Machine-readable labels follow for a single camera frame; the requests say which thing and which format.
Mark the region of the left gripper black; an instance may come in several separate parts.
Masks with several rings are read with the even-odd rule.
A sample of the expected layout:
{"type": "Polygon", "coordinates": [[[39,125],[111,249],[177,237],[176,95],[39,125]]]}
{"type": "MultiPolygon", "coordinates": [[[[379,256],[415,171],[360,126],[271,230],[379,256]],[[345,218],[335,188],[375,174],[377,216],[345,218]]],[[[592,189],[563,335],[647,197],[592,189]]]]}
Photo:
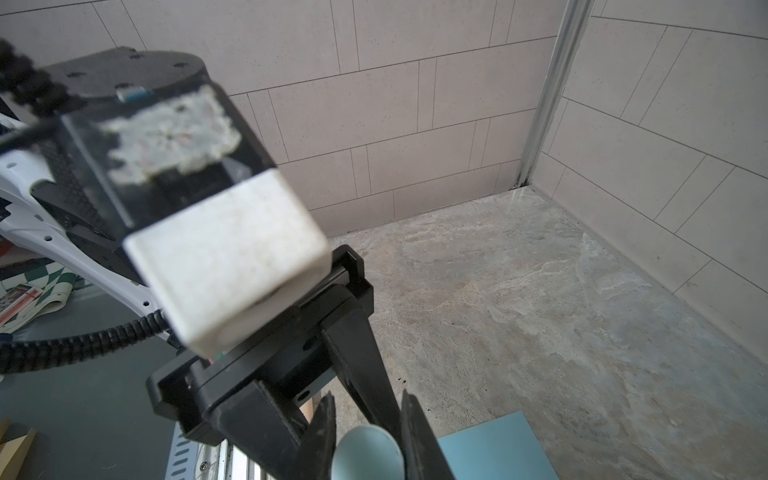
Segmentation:
{"type": "Polygon", "coordinates": [[[401,442],[401,416],[368,316],[373,288],[351,246],[312,291],[215,360],[186,350],[146,382],[186,438],[223,440],[276,479],[318,477],[318,424],[302,411],[332,367],[366,420],[401,442]]]}

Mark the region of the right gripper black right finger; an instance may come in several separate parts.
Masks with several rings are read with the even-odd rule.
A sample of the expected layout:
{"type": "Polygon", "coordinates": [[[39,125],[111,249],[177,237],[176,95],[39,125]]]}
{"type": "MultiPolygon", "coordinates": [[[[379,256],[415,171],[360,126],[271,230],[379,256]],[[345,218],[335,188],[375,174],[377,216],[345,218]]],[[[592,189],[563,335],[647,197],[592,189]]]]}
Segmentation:
{"type": "Polygon", "coordinates": [[[403,391],[400,448],[408,480],[454,480],[455,476],[417,399],[403,391]]]}

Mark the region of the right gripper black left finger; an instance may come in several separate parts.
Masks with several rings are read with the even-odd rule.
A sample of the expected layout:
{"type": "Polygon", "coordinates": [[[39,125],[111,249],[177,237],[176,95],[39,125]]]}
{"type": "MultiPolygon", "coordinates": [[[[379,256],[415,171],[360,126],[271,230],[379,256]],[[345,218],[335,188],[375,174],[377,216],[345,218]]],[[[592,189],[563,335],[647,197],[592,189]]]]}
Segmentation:
{"type": "Polygon", "coordinates": [[[324,395],[307,427],[293,462],[292,479],[329,480],[337,445],[336,405],[324,395]]]}

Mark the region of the blue white glue stick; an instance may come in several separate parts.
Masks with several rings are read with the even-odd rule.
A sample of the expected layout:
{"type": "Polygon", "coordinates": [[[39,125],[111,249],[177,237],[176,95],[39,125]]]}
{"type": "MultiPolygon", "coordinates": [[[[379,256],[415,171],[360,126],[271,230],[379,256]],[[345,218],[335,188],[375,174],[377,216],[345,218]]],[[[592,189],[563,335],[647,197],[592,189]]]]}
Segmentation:
{"type": "Polygon", "coordinates": [[[339,441],[331,463],[332,480],[404,480],[405,460],[394,437],[375,425],[360,425],[339,441]]]}

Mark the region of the teal paper envelope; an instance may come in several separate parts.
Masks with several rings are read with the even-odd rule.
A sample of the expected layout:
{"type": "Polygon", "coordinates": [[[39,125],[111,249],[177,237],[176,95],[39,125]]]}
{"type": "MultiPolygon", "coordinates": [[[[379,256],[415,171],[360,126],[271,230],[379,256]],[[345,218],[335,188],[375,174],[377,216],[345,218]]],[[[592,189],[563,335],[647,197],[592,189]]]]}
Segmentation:
{"type": "Polygon", "coordinates": [[[558,480],[521,411],[446,435],[438,443],[456,479],[558,480]]]}

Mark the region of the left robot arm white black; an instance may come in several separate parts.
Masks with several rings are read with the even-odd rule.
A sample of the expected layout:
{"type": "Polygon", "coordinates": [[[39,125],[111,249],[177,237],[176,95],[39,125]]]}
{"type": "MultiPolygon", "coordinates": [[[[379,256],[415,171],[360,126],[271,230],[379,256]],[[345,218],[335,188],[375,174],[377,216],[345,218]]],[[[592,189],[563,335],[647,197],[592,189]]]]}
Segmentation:
{"type": "Polygon", "coordinates": [[[186,438],[277,479],[402,479],[400,410],[361,258],[333,248],[204,62],[119,47],[39,68],[1,45],[1,89],[36,122],[1,131],[1,219],[139,309],[117,327],[1,351],[55,368],[157,333],[147,382],[186,438]]]}

